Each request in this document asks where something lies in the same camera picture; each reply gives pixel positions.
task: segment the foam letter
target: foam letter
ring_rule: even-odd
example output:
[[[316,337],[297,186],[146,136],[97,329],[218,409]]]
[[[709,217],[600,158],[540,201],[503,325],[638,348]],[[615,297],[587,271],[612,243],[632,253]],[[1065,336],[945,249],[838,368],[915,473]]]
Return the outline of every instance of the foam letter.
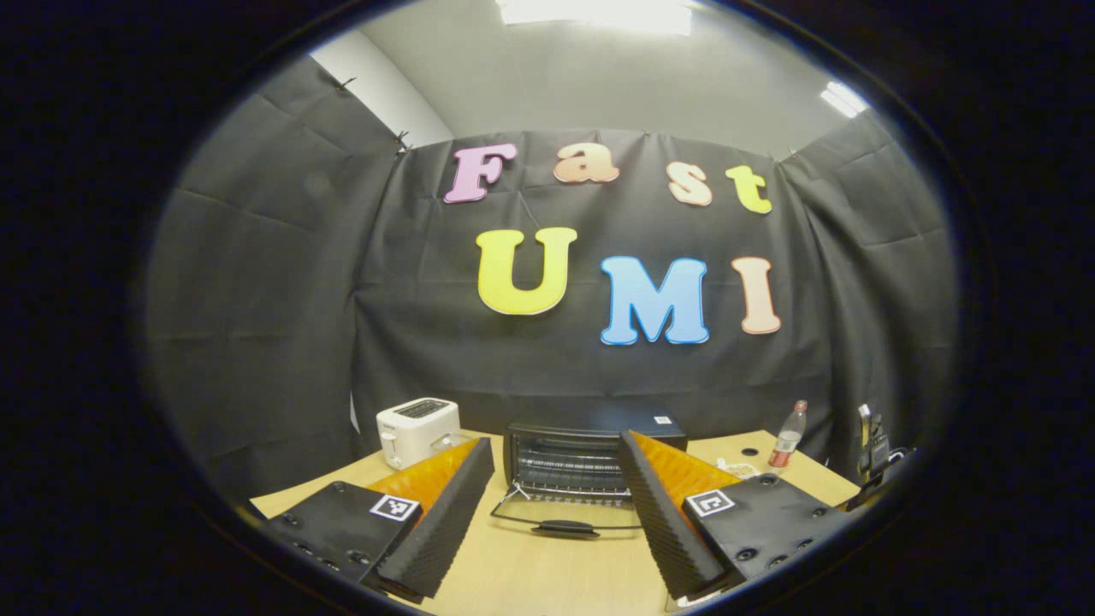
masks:
[[[780,318],[772,307],[772,290],[768,286],[768,270],[772,264],[766,258],[742,256],[731,260],[730,266],[741,274],[741,287],[746,292],[746,319],[741,322],[741,332],[772,334],[780,329]]]
[[[502,156],[512,160],[517,156],[517,146],[500,143],[482,148],[457,150],[457,175],[452,178],[452,189],[446,193],[445,202],[479,200],[486,196],[486,188],[479,185],[480,176],[493,184],[502,175]]]
[[[592,179],[611,182],[620,176],[620,170],[612,166],[612,152],[600,143],[574,143],[558,150],[555,177],[574,183]]]
[[[666,340],[673,345],[699,345],[708,338],[703,327],[703,289],[700,286],[707,266],[695,258],[678,258],[660,289],[634,256],[609,256],[601,269],[612,279],[609,305],[609,328],[601,333],[604,345],[634,345],[638,333],[631,327],[634,311],[646,340],[654,342],[661,334],[669,314],[673,325],[666,330]]]
[[[669,174],[669,191],[681,202],[711,205],[711,188],[703,181],[707,174],[703,168],[687,162],[670,162],[666,166]]]
[[[734,185],[738,188],[738,200],[746,206],[746,209],[757,213],[772,211],[772,201],[760,198],[760,188],[764,186],[764,178],[760,175],[753,175],[749,165],[742,164],[727,168],[726,176],[734,179]]]
[[[551,311],[566,292],[566,261],[570,242],[578,239],[574,229],[551,226],[537,231],[544,244],[544,275],[532,290],[514,287],[514,251],[525,241],[525,233],[514,229],[485,231],[475,237],[483,248],[480,258],[480,299],[503,315],[539,315]]]

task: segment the red bottle label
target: red bottle label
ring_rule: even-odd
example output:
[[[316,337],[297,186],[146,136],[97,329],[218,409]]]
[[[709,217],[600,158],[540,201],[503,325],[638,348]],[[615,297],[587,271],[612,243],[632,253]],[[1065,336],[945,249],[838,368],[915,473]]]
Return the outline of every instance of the red bottle label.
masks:
[[[774,466],[776,468],[782,468],[787,466],[787,461],[791,460],[791,454],[794,452],[777,452],[772,451],[772,457],[768,458],[768,466]]]

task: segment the screw hole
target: screw hole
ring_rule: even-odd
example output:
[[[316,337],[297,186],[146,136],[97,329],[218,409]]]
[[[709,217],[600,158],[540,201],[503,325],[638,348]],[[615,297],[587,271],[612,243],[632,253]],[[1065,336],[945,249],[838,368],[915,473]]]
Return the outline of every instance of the screw hole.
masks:
[[[361,551],[350,550],[346,553],[346,558],[348,558],[350,562],[356,562],[358,565],[366,565],[366,566],[369,565],[368,555]]]

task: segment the ceiling light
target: ceiling light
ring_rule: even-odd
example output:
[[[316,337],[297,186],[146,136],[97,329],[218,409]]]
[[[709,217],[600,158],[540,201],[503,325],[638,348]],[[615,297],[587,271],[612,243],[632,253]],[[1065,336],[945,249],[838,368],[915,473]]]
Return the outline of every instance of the ceiling light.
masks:
[[[508,25],[580,21],[642,32],[692,34],[692,10],[673,0],[497,0]]]
[[[826,90],[821,92],[821,97],[848,117],[855,117],[860,112],[867,108],[867,103],[858,94],[843,83],[830,81]]]

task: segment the ceiling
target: ceiling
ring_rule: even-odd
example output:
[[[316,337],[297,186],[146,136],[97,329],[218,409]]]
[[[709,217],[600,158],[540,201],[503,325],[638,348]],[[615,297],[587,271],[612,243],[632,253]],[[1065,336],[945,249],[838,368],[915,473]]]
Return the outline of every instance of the ceiling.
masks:
[[[692,34],[506,25],[495,0],[420,0],[360,26],[456,137],[623,128],[786,158],[848,118],[831,77],[745,16],[696,7]]]

